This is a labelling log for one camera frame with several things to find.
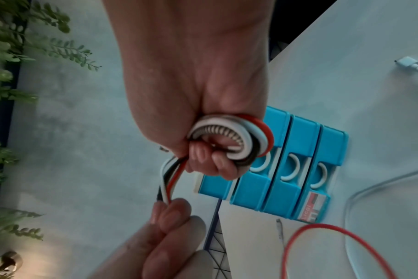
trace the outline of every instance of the desk surface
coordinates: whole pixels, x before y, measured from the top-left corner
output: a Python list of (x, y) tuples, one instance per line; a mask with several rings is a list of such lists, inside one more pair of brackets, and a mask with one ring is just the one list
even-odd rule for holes
[[(349, 133), (325, 223), (343, 226), (353, 193), (418, 169), (418, 73), (395, 66), (402, 56), (418, 59), (418, 0), (339, 0), (270, 63), (271, 106)], [(418, 278), (418, 177), (400, 185), (356, 204), (350, 229), (399, 278)], [(227, 202), (219, 215), (233, 278), (278, 278), (276, 217)], [(283, 226), (288, 239), (302, 223)], [(361, 275), (382, 278), (351, 249)], [(301, 237), (289, 270), (291, 278), (353, 278), (343, 237), (324, 231)]]

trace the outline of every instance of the wire bundle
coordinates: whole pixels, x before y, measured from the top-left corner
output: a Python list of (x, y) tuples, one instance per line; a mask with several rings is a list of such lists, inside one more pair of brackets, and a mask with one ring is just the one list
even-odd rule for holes
[[(225, 136), (236, 146), (215, 148), (222, 149), (236, 166), (249, 166), (257, 157), (267, 155), (273, 147), (274, 138), (270, 128), (258, 118), (246, 114), (208, 115), (202, 117), (187, 135), (189, 140), (204, 140), (206, 135)], [(166, 204), (171, 202), (175, 185), (183, 173), (188, 157), (165, 161), (160, 168), (160, 188), (157, 200)]]

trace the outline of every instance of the hand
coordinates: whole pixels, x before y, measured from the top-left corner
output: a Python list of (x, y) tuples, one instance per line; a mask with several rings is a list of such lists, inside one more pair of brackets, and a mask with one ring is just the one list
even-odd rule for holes
[(127, 240), (89, 279), (210, 279), (212, 259), (197, 251), (206, 233), (191, 206), (156, 202), (149, 223)]
[(188, 172), (235, 179), (221, 151), (186, 140), (206, 114), (263, 118), (273, 0), (103, 0), (121, 51), (130, 108), (142, 133)]

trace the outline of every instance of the label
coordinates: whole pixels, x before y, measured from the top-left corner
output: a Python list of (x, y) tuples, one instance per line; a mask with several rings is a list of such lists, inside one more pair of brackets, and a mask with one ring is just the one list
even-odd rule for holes
[(325, 195), (309, 192), (309, 195), (305, 199), (304, 206), (298, 216), (298, 220), (314, 223), (319, 212), (321, 212), (326, 198), (327, 197)]

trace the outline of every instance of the white table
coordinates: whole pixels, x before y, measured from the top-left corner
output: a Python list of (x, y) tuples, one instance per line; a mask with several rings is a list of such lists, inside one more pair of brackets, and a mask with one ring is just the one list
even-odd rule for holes
[[(343, 226), (353, 193), (418, 169), (418, 73), (394, 64), (407, 55), (418, 59), (418, 0), (338, 0), (270, 64), (269, 104), (349, 133), (325, 223)], [(276, 217), (228, 202), (219, 215), (232, 277), (279, 278)], [(418, 278), (418, 177), (356, 204), (350, 223), (399, 278)], [(302, 223), (283, 226), (288, 239)], [(354, 247), (361, 275), (382, 278)], [(344, 238), (324, 231), (299, 239), (289, 270), (291, 279), (353, 278)]]

